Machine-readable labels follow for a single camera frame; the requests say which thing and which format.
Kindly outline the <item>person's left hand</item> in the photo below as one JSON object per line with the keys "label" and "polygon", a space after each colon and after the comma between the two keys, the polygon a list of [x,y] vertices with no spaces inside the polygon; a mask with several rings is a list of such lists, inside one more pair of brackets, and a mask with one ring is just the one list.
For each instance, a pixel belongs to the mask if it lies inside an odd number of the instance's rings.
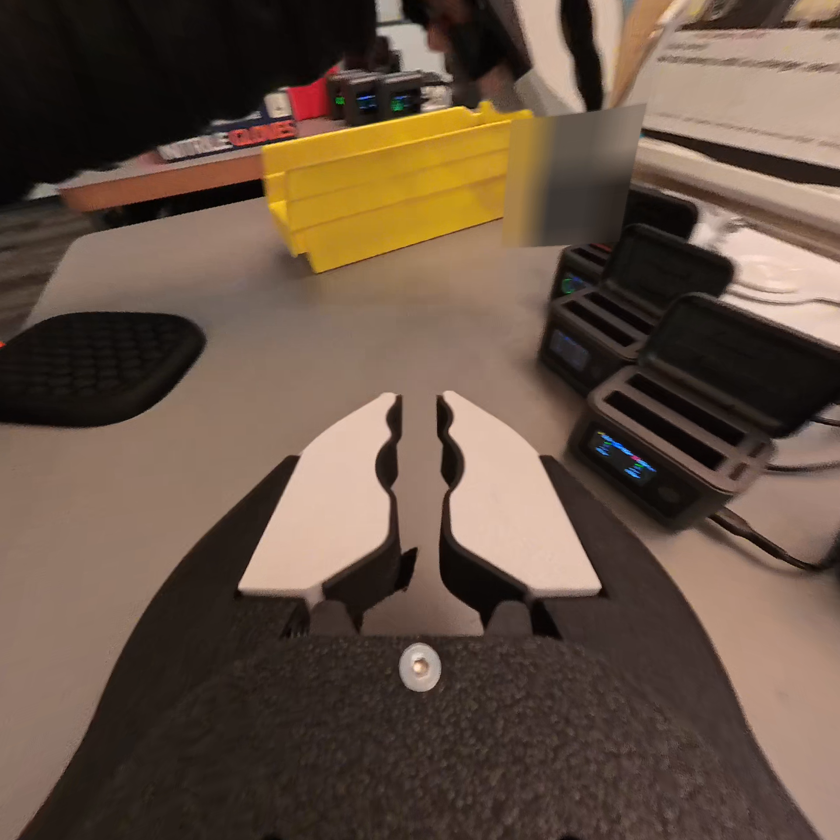
{"label": "person's left hand", "polygon": [[465,18],[460,1],[427,1],[427,47],[433,53],[451,55],[454,52],[450,30]]}

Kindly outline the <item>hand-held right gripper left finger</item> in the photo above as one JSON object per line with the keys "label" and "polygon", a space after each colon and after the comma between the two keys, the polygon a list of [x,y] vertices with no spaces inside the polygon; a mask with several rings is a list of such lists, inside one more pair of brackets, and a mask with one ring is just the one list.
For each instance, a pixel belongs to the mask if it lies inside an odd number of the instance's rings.
{"label": "hand-held right gripper left finger", "polygon": [[403,397],[384,392],[328,427],[300,453],[238,594],[343,605],[364,616],[413,578],[393,486]]}

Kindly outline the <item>red plastic bin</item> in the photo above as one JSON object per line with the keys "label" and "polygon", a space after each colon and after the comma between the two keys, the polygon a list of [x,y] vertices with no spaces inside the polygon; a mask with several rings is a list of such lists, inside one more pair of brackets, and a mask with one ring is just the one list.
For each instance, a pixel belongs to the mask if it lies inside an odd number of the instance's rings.
{"label": "red plastic bin", "polygon": [[329,116],[329,96],[327,78],[321,77],[314,82],[299,87],[288,87],[292,117],[296,122],[306,122]]}

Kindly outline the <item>yellow plastic bin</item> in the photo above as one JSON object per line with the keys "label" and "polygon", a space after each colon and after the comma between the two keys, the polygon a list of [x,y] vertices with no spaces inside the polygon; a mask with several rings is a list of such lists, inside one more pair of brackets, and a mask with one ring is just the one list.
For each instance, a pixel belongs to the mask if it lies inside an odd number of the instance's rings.
{"label": "yellow plastic bin", "polygon": [[531,118],[484,101],[268,145],[269,212],[317,274],[493,222],[511,126]]}

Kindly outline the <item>blue white glove box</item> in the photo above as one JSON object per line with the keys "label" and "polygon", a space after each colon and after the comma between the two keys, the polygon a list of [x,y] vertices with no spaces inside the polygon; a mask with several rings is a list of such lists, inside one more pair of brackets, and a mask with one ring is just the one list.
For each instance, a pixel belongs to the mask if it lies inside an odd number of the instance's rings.
{"label": "blue white glove box", "polygon": [[289,118],[220,122],[211,126],[208,133],[159,145],[156,152],[163,162],[176,163],[258,148],[297,136],[298,126]]}

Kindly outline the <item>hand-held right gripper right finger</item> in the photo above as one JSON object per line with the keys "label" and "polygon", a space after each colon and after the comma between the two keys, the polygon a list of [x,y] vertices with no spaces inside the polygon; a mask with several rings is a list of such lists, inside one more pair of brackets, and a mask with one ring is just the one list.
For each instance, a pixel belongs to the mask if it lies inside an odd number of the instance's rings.
{"label": "hand-held right gripper right finger", "polygon": [[454,391],[437,396],[442,507],[438,558],[450,594],[488,622],[499,604],[532,607],[602,593],[602,582],[537,450]]}

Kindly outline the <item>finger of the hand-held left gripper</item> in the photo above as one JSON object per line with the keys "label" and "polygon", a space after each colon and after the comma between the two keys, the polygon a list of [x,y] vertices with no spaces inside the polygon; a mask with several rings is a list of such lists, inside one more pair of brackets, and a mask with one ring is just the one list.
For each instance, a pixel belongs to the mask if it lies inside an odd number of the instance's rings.
{"label": "finger of the hand-held left gripper", "polygon": [[574,66],[560,22],[559,1],[490,2],[527,72],[514,88],[536,115],[580,110]]}
{"label": "finger of the hand-held left gripper", "polygon": [[602,110],[612,91],[631,1],[562,1],[561,35],[584,111]]}

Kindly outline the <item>printed paper sheet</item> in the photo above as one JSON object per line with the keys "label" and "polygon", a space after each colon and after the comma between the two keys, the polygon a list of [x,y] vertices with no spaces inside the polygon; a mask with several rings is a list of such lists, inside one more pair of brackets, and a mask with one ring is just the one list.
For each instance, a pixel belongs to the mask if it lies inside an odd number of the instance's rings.
{"label": "printed paper sheet", "polygon": [[838,2],[708,2],[656,56],[653,137],[838,186]]}

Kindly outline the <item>white board ledge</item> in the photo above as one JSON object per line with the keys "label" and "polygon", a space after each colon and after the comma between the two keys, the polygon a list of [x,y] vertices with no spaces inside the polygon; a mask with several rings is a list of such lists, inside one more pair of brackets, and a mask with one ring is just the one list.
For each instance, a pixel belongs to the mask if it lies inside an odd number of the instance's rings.
{"label": "white board ledge", "polygon": [[678,182],[783,214],[802,213],[838,222],[836,186],[798,183],[716,161],[704,154],[661,140],[641,139],[636,162]]}

